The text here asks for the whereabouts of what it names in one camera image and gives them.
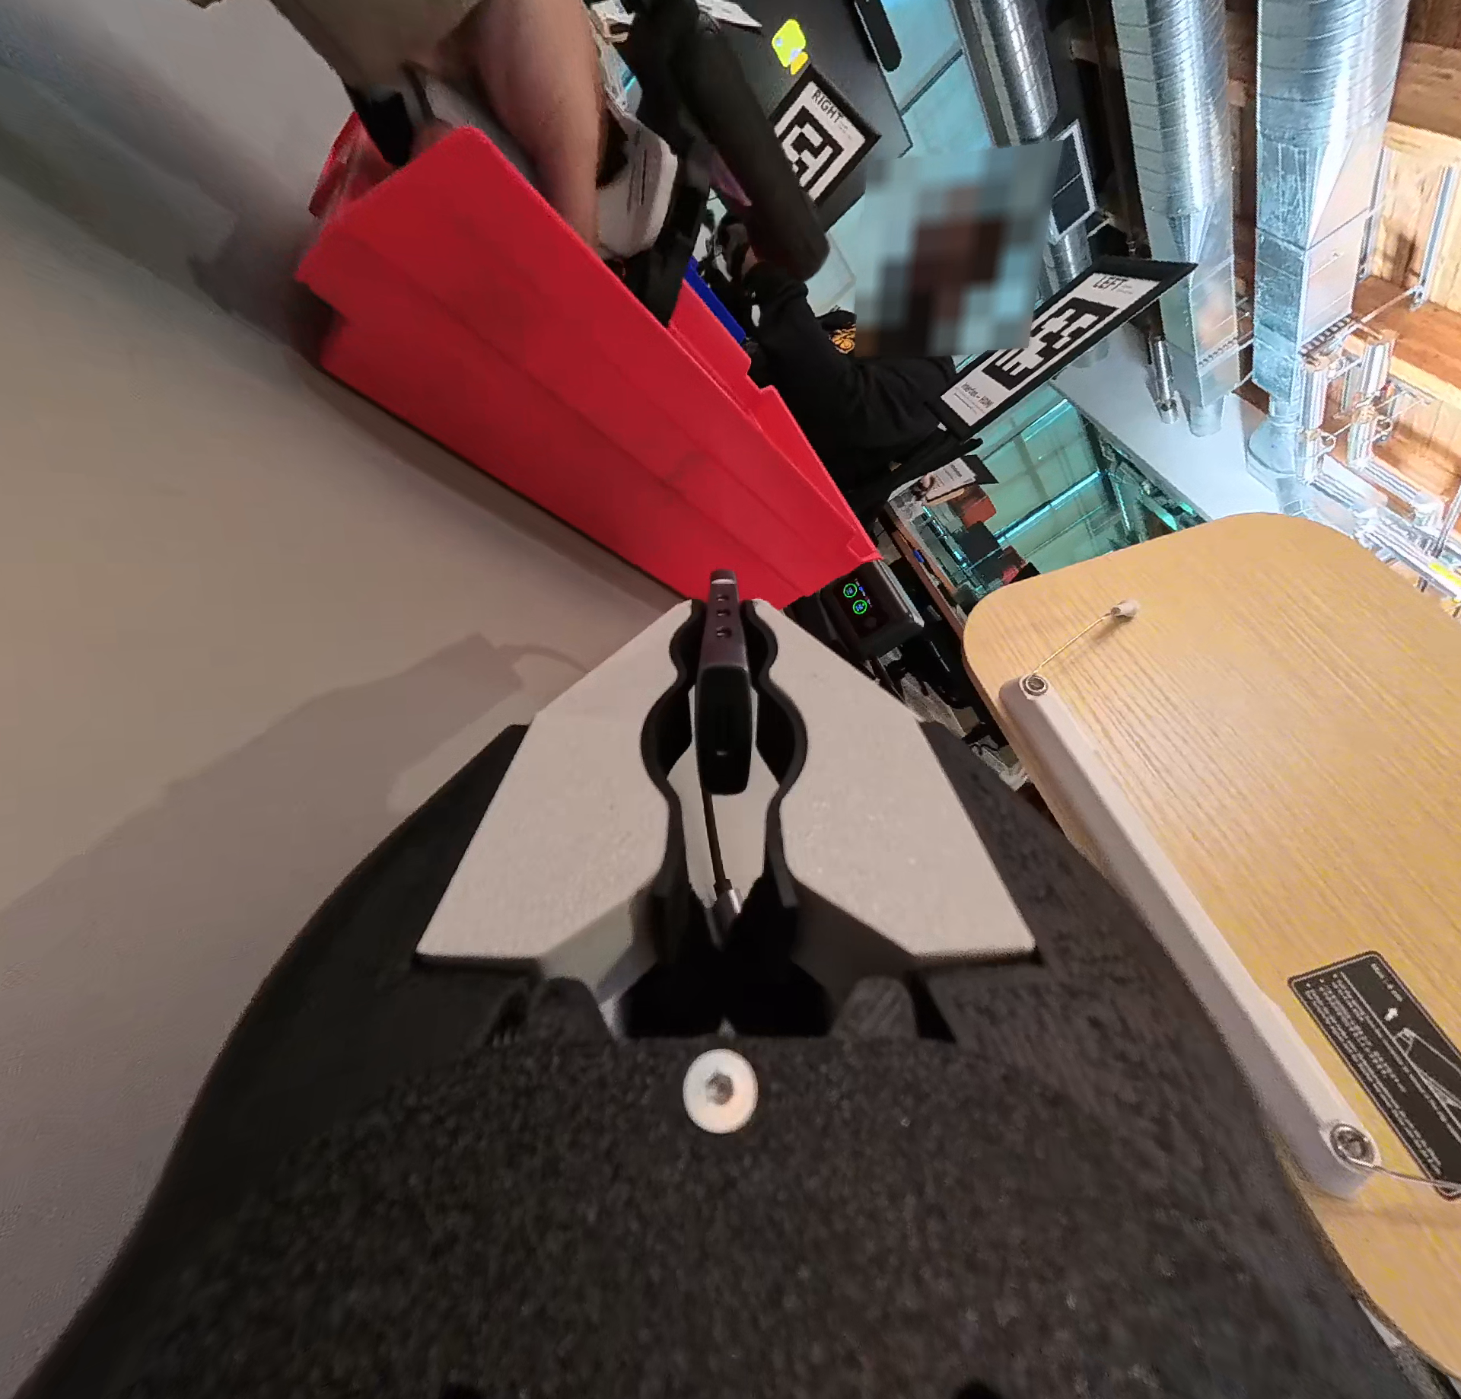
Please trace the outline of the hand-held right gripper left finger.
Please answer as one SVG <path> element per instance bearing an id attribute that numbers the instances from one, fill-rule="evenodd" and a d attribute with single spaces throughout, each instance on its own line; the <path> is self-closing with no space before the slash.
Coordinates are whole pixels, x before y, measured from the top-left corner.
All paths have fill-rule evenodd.
<path id="1" fill-rule="evenodd" d="M 432 967 L 575 980 L 621 997 L 657 956 L 653 902 L 684 889 L 699 605 L 679 604 L 552 700 L 513 752 L 415 944 Z"/>

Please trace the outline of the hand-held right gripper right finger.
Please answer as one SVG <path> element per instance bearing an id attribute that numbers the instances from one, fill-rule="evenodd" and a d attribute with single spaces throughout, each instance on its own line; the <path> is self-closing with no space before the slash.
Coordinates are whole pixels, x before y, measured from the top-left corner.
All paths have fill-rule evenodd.
<path id="1" fill-rule="evenodd" d="M 794 966 L 847 997 L 870 977 L 1030 961 L 1032 931 L 931 728 L 769 604 L 741 617 L 774 786 L 763 878 Z"/>

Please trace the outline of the black USB adapter dongle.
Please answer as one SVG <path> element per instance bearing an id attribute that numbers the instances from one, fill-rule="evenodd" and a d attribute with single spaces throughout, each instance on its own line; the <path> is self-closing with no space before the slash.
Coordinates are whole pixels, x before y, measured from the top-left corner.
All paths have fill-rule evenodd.
<path id="1" fill-rule="evenodd" d="M 750 783 L 753 760 L 753 677 L 735 573 L 714 569 L 707 581 L 696 661 L 692 749 L 706 832 L 710 892 L 707 926 L 722 943 L 740 915 L 740 895 L 720 853 L 714 801 L 735 798 Z"/>

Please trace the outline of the person's left hand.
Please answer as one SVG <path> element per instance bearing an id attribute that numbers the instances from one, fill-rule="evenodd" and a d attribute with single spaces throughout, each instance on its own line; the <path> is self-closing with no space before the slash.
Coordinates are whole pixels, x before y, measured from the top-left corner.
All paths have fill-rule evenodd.
<path id="1" fill-rule="evenodd" d="M 482 0 L 427 57 L 474 83 L 572 232 L 598 247 L 596 170 L 606 139 L 598 56 L 582 0 Z"/>

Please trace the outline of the blue plastic bin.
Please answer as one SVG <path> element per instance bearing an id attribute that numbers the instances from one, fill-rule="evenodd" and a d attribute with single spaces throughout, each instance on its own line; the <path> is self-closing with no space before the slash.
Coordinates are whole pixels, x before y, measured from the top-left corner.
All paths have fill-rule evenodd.
<path id="1" fill-rule="evenodd" d="M 719 294 L 712 291 L 709 282 L 702 277 L 697 261 L 694 258 L 689 260 L 684 269 L 684 282 L 691 289 L 691 292 L 699 299 L 699 302 L 706 307 L 706 310 L 720 323 L 720 326 L 730 335 L 730 338 L 740 346 L 741 351 L 748 351 L 750 346 L 746 343 L 746 331 L 735 318 L 733 312 L 727 308 Z"/>

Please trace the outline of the black charger with green lights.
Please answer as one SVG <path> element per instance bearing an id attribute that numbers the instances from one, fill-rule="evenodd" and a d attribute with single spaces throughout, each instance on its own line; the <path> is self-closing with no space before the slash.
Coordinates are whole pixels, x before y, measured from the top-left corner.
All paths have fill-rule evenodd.
<path id="1" fill-rule="evenodd" d="M 816 600 L 852 662 L 883 659 L 924 631 L 922 615 L 882 558 L 825 586 Z"/>

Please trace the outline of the red plastic bin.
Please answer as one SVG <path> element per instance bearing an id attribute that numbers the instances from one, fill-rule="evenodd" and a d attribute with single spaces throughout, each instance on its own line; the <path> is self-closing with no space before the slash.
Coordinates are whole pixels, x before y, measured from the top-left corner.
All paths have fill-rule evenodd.
<path id="1" fill-rule="evenodd" d="M 678 504 L 769 532 L 842 506 L 689 286 L 663 326 L 575 245 L 538 279 L 335 230 L 299 279 L 334 313 L 327 374 L 583 530 Z"/>
<path id="2" fill-rule="evenodd" d="M 335 379 L 679 595 L 712 569 L 785 607 L 873 558 L 867 535 L 789 480 L 758 489 L 653 403 L 606 424 L 446 320 L 337 320 L 319 364 Z"/>
<path id="3" fill-rule="evenodd" d="M 440 318 L 557 390 L 702 377 L 754 400 L 745 353 L 691 291 L 670 325 L 657 322 L 474 131 L 388 172 L 347 123 L 311 209 L 317 232 L 296 279 L 330 313 L 317 361 L 337 320 L 399 331 Z"/>

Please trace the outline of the wooden folding table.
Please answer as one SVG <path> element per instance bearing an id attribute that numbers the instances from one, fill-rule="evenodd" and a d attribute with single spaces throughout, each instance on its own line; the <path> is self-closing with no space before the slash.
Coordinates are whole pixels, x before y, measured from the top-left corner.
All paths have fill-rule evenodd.
<path id="1" fill-rule="evenodd" d="M 996 589 L 966 674 L 1248 1080 L 1377 1323 L 1457 1380 L 1457 623 L 1231 516 Z"/>

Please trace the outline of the silver ventilation duct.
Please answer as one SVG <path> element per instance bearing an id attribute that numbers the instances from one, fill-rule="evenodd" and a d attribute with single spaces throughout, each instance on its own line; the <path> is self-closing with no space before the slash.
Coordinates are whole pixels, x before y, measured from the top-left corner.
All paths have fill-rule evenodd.
<path id="1" fill-rule="evenodd" d="M 1354 300 L 1410 0 L 1255 0 L 1250 473 L 1302 516 L 1304 349 Z"/>
<path id="2" fill-rule="evenodd" d="M 1061 108 L 1035 0 L 948 0 L 996 145 L 1050 139 Z"/>
<path id="3" fill-rule="evenodd" d="M 1110 0 L 1151 255 L 1191 264 L 1160 300 L 1175 392 L 1195 437 L 1239 385 L 1226 0 Z"/>

